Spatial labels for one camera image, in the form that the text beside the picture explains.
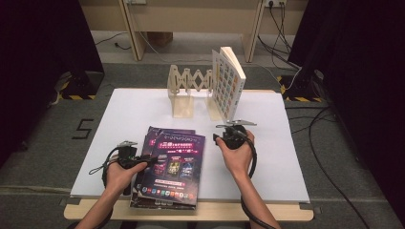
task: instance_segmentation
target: white book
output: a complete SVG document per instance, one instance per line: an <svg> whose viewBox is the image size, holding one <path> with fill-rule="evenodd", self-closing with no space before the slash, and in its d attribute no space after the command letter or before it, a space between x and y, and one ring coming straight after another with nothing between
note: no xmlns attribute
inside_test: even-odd
<svg viewBox="0 0 405 229"><path fill-rule="evenodd" d="M235 118L246 76L230 47L212 51L214 88L212 97L224 122Z"/></svg>

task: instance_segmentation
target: black stand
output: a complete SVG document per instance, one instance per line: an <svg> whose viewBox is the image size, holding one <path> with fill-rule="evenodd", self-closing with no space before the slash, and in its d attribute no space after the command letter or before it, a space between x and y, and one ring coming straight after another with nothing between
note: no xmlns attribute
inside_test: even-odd
<svg viewBox="0 0 405 229"><path fill-rule="evenodd" d="M320 102L321 98L316 90L313 82L309 78L294 79L294 75L281 75L279 83L284 86L281 90L284 100L288 101L306 101L306 102Z"/></svg>
<svg viewBox="0 0 405 229"><path fill-rule="evenodd" d="M285 88L289 88L289 85L292 83L292 86L283 93L284 99L289 98L290 100L296 101L301 101L301 99L311 101L315 99L320 101L318 98L319 93L313 85L313 80L318 79L314 71L319 63L322 62L326 50L339 32L347 4L347 0L333 2L333 5L330 7L330 12L305 58L302 69L295 76L295 79L293 79L293 75L281 76L279 82L284 85Z"/></svg>
<svg viewBox="0 0 405 229"><path fill-rule="evenodd" d="M94 99L104 73L85 72L73 75L60 91L63 99Z"/></svg>

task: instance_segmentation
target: yellow black hazard tape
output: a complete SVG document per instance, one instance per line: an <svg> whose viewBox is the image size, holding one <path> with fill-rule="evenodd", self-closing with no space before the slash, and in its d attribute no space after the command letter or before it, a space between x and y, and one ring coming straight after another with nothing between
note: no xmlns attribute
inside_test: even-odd
<svg viewBox="0 0 405 229"><path fill-rule="evenodd" d="M92 87L78 88L74 83L70 83L68 80L63 84L60 92L59 99L71 99L71 100L83 100L83 99L95 99L96 91Z"/></svg>
<svg viewBox="0 0 405 229"><path fill-rule="evenodd" d="M278 76L277 80L279 81L279 83L281 85L281 87L280 87L281 95L282 95L283 99L286 101L322 102L322 99L316 94L316 92L299 94L297 92L293 92L292 90L286 90L285 81L287 81L287 80L284 76Z"/></svg>

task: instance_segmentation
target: forearm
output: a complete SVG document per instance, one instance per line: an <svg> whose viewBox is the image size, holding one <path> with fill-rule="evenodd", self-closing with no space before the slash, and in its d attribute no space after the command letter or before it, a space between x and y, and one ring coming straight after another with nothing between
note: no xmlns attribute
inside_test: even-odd
<svg viewBox="0 0 405 229"><path fill-rule="evenodd" d="M268 210L267 206L263 202L256 188L250 180L250 177L246 174L234 175L236 184L241 191L242 198L244 200L245 206L250 211L250 213L257 219L275 227L280 228L280 225ZM252 228L262 228L258 224L250 221Z"/></svg>
<svg viewBox="0 0 405 229"><path fill-rule="evenodd" d="M76 226L76 229L97 227L111 212L119 196L119 192L107 189L104 190L95 205L93 205L83 220Z"/></svg>

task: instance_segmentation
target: book cover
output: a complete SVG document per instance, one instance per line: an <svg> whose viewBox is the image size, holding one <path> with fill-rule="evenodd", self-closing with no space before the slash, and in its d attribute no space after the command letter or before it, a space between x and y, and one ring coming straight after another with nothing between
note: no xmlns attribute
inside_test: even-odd
<svg viewBox="0 0 405 229"><path fill-rule="evenodd" d="M143 141L142 147L142 155L150 155L152 154L153 147L155 146L156 138L165 131L166 133L178 133L178 134L195 134L195 130L184 130L184 129L167 129L167 128L158 128L150 126L148 128L148 132L145 136L145 140ZM139 189L140 184L143 181L144 171L141 171L137 174L135 179L133 188Z"/></svg>
<svg viewBox="0 0 405 229"><path fill-rule="evenodd" d="M195 209L204 143L201 135L161 131L152 150L161 159L144 171L141 182L137 177L130 206Z"/></svg>
<svg viewBox="0 0 405 229"><path fill-rule="evenodd" d="M246 76L230 47L212 51L214 90L213 99L224 122L234 120Z"/></svg>

